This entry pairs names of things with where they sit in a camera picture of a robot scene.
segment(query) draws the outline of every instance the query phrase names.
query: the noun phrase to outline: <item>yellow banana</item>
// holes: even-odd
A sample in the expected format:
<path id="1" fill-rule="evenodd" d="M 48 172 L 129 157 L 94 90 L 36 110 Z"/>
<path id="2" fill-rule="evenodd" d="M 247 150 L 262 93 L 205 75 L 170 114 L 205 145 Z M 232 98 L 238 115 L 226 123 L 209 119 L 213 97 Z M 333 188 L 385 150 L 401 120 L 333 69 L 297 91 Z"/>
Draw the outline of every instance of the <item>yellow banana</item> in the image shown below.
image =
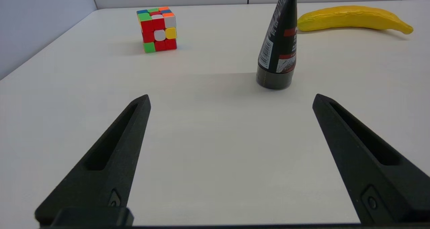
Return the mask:
<path id="1" fill-rule="evenodd" d="M 300 31 L 357 27 L 397 30 L 404 34 L 410 34 L 414 30 L 387 10 L 364 6 L 329 7 L 306 13 L 298 19 L 297 27 Z"/>

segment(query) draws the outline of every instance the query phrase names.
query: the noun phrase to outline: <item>table surface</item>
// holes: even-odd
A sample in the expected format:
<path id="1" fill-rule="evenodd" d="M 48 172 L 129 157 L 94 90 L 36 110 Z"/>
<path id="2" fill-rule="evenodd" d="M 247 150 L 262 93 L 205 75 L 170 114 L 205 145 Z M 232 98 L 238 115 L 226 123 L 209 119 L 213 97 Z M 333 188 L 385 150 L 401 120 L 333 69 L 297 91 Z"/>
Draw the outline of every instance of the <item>table surface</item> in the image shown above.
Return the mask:
<path id="1" fill-rule="evenodd" d="M 135 225 L 358 222 L 312 110 L 336 99 L 430 174 L 430 0 L 344 4 L 415 31 L 298 34 L 292 85 L 255 82 L 274 4 L 172 7 L 178 50 L 143 53 L 136 8 L 97 10 L 0 82 L 0 227 L 34 210 L 134 98 L 152 111 Z"/>

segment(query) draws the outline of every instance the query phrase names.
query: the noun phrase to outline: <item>tube label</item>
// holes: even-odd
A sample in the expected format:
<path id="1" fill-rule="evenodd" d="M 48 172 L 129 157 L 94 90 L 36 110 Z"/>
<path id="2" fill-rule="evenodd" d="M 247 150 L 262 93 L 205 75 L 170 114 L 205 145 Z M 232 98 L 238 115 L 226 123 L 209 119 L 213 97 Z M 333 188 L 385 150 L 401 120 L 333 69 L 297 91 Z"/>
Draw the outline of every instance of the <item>tube label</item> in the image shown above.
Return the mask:
<path id="1" fill-rule="evenodd" d="M 297 0 L 278 0 L 258 56 L 261 68 L 287 73 L 295 68 L 297 44 Z"/>

